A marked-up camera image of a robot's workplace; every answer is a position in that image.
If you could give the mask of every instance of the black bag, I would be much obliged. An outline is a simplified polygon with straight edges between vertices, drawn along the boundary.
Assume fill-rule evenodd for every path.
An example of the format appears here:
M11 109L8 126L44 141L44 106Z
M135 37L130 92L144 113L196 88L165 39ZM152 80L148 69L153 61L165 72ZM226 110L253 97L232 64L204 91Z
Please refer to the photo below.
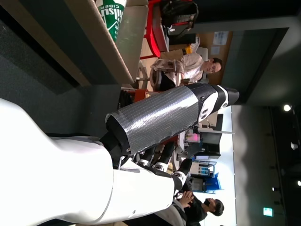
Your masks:
M162 24L165 27L188 25L176 36L176 39L181 38L186 32L193 28L198 17L198 5L193 1L163 0L160 2L160 10Z

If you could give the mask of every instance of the paper cup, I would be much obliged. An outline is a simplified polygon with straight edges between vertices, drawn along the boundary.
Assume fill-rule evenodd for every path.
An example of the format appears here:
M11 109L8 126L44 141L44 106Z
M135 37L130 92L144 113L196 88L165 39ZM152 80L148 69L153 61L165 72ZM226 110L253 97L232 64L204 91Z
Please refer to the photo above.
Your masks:
M114 41L117 39L127 0L97 0L96 6Z

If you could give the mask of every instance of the ceiling light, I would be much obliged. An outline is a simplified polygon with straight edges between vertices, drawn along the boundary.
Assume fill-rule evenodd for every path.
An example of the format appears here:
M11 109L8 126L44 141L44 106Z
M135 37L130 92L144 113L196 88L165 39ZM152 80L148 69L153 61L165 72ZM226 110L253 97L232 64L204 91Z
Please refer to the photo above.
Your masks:
M291 106L290 105L284 105L283 106L283 109L286 111L286 112L289 112L291 110Z
M273 192L277 192L277 191L279 191L280 190L280 188L278 188L278 187L272 187L272 191Z

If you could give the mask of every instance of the man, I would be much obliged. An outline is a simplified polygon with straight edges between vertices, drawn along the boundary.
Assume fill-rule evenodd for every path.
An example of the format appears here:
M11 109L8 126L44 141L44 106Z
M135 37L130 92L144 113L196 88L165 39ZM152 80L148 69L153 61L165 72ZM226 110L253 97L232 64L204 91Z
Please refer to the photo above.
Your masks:
M199 226L199 222L207 217L207 212L215 216L222 215L225 207L218 199L205 199L202 203L193 195L192 192L186 191L179 203L184 208L186 214L186 226Z
M222 69L222 60L219 58L204 61L200 54L190 53L176 61L176 73L180 73L181 79L198 81L203 72L207 74L219 72ZM176 73L162 72L160 91L166 91L175 87Z

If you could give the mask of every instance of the black mask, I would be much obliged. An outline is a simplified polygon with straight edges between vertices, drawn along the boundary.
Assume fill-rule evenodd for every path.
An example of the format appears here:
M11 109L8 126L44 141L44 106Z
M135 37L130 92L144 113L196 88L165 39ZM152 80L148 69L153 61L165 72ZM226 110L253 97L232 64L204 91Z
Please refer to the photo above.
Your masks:
M209 205L210 205L210 202L209 202L209 200L208 200L208 199L205 199L205 202L204 202L204 204L205 204L206 206L208 206L208 207L209 207Z

